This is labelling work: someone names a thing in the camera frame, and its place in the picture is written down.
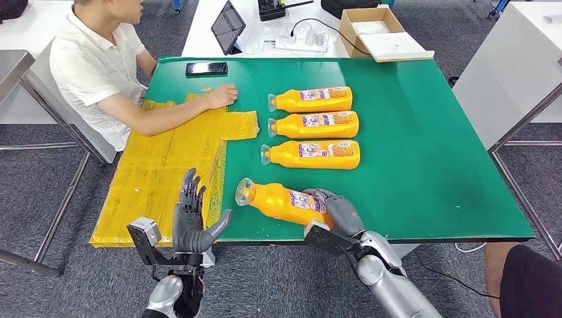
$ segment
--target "black shorts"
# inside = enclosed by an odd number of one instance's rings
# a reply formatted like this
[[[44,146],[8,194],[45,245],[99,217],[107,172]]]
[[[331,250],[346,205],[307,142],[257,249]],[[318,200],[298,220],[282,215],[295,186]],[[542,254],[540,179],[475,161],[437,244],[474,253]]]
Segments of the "black shorts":
[[[500,287],[502,318],[561,318],[562,265],[517,245],[506,258]]]

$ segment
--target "smartphone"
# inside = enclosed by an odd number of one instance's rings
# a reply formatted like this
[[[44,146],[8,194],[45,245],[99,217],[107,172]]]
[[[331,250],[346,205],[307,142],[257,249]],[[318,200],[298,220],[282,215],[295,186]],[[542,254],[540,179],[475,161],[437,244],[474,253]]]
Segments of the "smartphone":
[[[228,73],[226,62],[196,62],[188,63],[186,76],[223,75]]]

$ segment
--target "robotic arm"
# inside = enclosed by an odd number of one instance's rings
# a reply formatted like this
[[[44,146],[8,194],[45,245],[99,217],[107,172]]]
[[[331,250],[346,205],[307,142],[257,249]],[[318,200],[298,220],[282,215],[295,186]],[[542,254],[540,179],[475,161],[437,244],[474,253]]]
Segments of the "robotic arm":
[[[222,212],[213,226],[203,230],[201,206],[206,187],[197,190],[201,178],[195,174],[194,168],[187,171],[174,208],[172,258],[166,258],[155,247],[162,239],[156,222],[139,217],[127,225],[142,261],[146,265],[169,267],[168,275],[153,289],[142,318],[193,318],[199,313],[205,290],[203,253],[210,251],[213,242],[227,228],[232,210]],[[158,280],[154,269],[152,277]]]
[[[140,217],[127,225],[146,265],[170,267],[168,276],[152,291],[142,318],[193,318],[199,313],[204,291],[202,253],[226,229],[231,210],[224,211],[216,224],[203,230],[201,202],[205,187],[197,191],[200,178],[194,178],[195,173],[195,169],[186,173],[174,208],[172,258],[164,257],[154,247],[162,238],[156,222]],[[348,200],[322,189],[305,192],[325,204],[334,224],[330,231],[327,225],[313,221],[305,229],[307,243],[335,255],[345,254],[355,274],[381,302],[390,318],[442,318],[408,279],[402,260],[388,241],[376,232],[365,230]]]
[[[408,279],[402,260],[380,234],[366,231],[355,208],[345,198],[322,189],[306,193],[324,202],[334,223],[332,231],[312,221],[305,241],[332,254],[353,254],[353,268],[361,282],[378,299],[391,318],[442,318],[434,306]]]

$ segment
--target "bottle label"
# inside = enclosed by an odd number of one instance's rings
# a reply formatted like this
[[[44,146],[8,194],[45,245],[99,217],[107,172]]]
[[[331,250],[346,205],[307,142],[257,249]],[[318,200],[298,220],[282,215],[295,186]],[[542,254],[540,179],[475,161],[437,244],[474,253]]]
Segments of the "bottle label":
[[[339,142],[337,144],[326,144],[326,147],[308,142],[299,144],[299,157],[301,158],[345,156],[353,156],[353,147],[351,146],[351,142],[348,141]]]
[[[326,206],[312,195],[289,190],[289,196],[291,197],[291,205],[294,207],[326,213]]]
[[[330,99],[346,96],[347,92],[343,86],[300,91],[300,98],[303,101],[314,101],[316,99]]]
[[[326,113],[316,115],[305,115],[302,117],[302,124],[305,127],[320,127],[349,124],[353,122],[351,112],[342,111],[339,113]]]

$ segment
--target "power strip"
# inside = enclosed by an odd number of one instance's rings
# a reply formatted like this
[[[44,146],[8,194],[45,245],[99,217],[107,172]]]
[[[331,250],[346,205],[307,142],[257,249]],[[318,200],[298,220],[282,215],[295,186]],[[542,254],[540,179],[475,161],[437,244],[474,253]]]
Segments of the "power strip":
[[[275,41],[275,48],[325,53],[328,51],[328,34],[326,32],[313,33],[312,31],[295,32],[294,36],[280,34]]]

